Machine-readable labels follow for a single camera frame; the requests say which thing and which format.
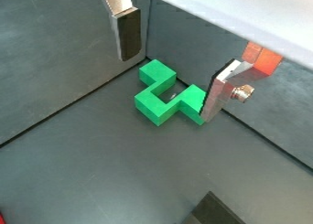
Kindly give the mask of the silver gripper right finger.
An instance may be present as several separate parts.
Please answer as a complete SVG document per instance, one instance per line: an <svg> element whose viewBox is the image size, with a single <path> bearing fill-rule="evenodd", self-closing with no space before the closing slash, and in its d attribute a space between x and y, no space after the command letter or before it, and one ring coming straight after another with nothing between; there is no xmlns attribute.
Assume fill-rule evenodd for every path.
<svg viewBox="0 0 313 224"><path fill-rule="evenodd" d="M231 59L212 75L199 111L206 122L214 118L230 99L246 102L250 98L254 92L249 85L251 67L246 61Z"/></svg>

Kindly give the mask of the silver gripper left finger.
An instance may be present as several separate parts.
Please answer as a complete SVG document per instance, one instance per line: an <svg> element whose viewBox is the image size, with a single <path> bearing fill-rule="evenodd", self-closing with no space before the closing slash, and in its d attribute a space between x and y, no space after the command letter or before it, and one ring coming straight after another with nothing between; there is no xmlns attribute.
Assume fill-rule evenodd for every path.
<svg viewBox="0 0 313 224"><path fill-rule="evenodd" d="M132 0L103 0L111 16L119 59L127 61L142 49L140 10Z"/></svg>

